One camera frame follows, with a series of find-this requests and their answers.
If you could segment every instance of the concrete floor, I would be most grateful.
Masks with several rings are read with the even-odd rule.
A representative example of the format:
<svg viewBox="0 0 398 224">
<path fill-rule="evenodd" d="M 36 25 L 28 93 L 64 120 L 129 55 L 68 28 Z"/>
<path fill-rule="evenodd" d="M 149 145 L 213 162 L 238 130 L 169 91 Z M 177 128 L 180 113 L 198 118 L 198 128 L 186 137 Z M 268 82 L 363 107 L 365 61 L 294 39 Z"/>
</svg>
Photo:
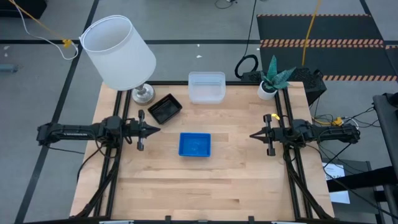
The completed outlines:
<svg viewBox="0 0 398 224">
<path fill-rule="evenodd" d="M 240 0 L 229 9 L 219 10 L 214 7 L 214 0 L 101 0 L 94 21 L 113 14 L 127 16 L 147 40 L 246 39 L 253 2 Z M 394 23 L 398 15 L 393 10 L 398 7 L 398 2 L 366 2 L 384 40 L 398 40 L 398 29 Z M 49 0 L 41 21 L 65 37 L 77 39 L 83 32 L 92 3 L 93 0 Z M 316 3 L 316 0 L 258 1 L 256 12 L 308 14 L 313 12 Z M 319 13 L 359 14 L 364 11 L 359 0 L 323 0 Z M 27 26 L 35 35 L 55 39 L 30 20 Z M 25 34 L 20 19 L 0 18 L 0 30 L 5 30 L 0 32 L 0 39 L 33 39 Z M 251 38 L 259 38 L 256 20 Z M 63 60 L 51 45 L 9 45 L 7 50 L 4 47 L 0 45 L 0 62 L 20 66 L 15 74 L 0 75 L 0 126 L 3 128 L 0 135 L 0 176 L 3 178 L 0 182 L 0 217 L 1 223 L 12 223 L 40 151 L 35 141 L 36 127 L 51 120 L 71 61 Z M 222 71 L 227 80 L 236 80 L 233 70 L 244 53 L 245 45 L 149 47 L 157 57 L 157 67 L 151 80 L 186 80 L 191 71 Z M 257 47 L 250 45 L 248 53 L 259 55 Z M 73 52 L 67 50 L 67 55 L 71 56 Z M 244 64 L 241 71 L 249 68 L 250 62 Z M 98 72 L 86 53 L 82 53 L 60 123 L 90 124 L 100 85 Z M 326 85 L 328 91 L 321 97 L 317 114 L 351 116 L 369 108 L 373 95 L 398 91 L 396 82 L 326 82 Z M 374 113 L 362 117 L 367 122 L 375 119 Z M 360 143 L 351 146 L 340 157 L 370 161 L 373 168 L 389 165 L 381 130 L 366 128 L 361 130 L 361 134 Z M 85 142 L 65 141 L 57 146 L 81 152 L 85 150 Z M 334 152 L 342 146 L 338 142 L 325 144 Z M 69 216 L 76 173 L 82 159 L 83 156 L 78 154 L 49 152 L 25 222 Z M 373 216 L 365 214 L 337 212 L 336 215 L 347 220 L 375 222 Z"/>
</svg>

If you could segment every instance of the white paper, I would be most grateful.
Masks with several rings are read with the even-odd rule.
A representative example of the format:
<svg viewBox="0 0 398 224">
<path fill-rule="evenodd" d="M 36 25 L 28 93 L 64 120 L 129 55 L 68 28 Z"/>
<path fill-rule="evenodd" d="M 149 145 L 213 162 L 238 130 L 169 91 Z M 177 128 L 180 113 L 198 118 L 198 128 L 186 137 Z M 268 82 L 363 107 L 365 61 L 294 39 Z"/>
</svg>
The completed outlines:
<svg viewBox="0 0 398 224">
<path fill-rule="evenodd" d="M 331 175 L 333 178 L 339 178 L 339 177 L 344 177 L 344 170 L 343 170 L 343 165 L 336 165 L 336 164 L 328 164 L 325 167 L 325 171 Z M 331 178 L 325 174 L 326 180 L 330 180 Z M 332 192 L 330 193 L 330 200 L 332 202 L 337 202 L 337 203 L 346 203 L 349 204 L 349 197 L 348 197 L 348 191 L 342 191 L 342 192 Z"/>
</svg>

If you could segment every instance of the lamp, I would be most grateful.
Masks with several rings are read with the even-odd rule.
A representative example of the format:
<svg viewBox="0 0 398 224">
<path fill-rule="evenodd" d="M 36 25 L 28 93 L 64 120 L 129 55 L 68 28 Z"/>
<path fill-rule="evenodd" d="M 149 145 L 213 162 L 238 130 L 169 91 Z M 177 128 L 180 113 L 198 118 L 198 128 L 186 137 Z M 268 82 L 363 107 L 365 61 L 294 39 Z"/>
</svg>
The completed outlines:
<svg viewBox="0 0 398 224">
<path fill-rule="evenodd" d="M 133 89 L 132 98 L 139 105 L 153 101 L 155 91 L 145 82 L 155 70 L 156 58 L 128 18 L 100 19 L 79 38 L 107 86 Z"/>
</svg>

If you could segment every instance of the wooden tabletop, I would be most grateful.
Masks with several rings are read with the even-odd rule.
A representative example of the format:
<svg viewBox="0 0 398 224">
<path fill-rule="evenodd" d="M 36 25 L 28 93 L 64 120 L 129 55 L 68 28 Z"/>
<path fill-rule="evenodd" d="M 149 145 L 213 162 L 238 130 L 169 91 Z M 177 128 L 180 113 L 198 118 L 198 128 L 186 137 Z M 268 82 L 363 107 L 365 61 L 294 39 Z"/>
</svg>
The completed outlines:
<svg viewBox="0 0 398 224">
<path fill-rule="evenodd" d="M 302 83 L 291 84 L 289 95 L 294 118 L 310 121 Z M 171 215 L 173 220 L 248 220 L 248 216 L 257 221 L 294 220 L 281 144 L 274 144 L 276 156 L 270 157 L 266 154 L 267 144 L 249 138 L 264 126 L 263 115 L 276 113 L 275 100 L 261 100 L 257 96 L 258 86 L 227 86 L 221 104 L 194 105 L 186 85 L 154 88 L 155 102 L 171 93 L 183 109 L 159 125 L 147 112 L 148 106 L 139 106 L 131 100 L 129 118 L 136 118 L 138 110 L 144 109 L 145 121 L 162 130 L 144 141 L 142 152 L 136 149 L 136 138 L 131 145 L 124 143 L 113 219 L 163 220 Z M 116 91 L 103 85 L 94 123 L 112 115 L 115 98 Z M 282 107 L 286 114 L 283 100 Z M 277 121 L 272 126 L 278 127 Z M 210 133 L 211 157 L 179 156 L 181 132 Z M 95 150 L 94 142 L 89 142 L 85 158 Z M 319 153 L 306 147 L 301 155 L 309 191 L 333 216 Z M 103 160 L 97 154 L 83 168 L 71 215 L 83 209 L 98 188 Z M 302 194 L 299 189 L 297 192 L 304 217 Z M 101 214 L 107 198 L 106 192 Z"/>
</svg>

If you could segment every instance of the lamp base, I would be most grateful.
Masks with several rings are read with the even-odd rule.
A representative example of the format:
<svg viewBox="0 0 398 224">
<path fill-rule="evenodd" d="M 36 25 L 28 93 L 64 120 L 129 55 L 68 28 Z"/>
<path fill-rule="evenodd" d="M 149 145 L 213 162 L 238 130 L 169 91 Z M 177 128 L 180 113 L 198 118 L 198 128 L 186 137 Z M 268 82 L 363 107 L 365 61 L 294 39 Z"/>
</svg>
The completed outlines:
<svg viewBox="0 0 398 224">
<path fill-rule="evenodd" d="M 131 96 L 138 105 L 148 105 L 155 99 L 155 90 L 148 84 L 142 84 L 132 90 Z"/>
</svg>

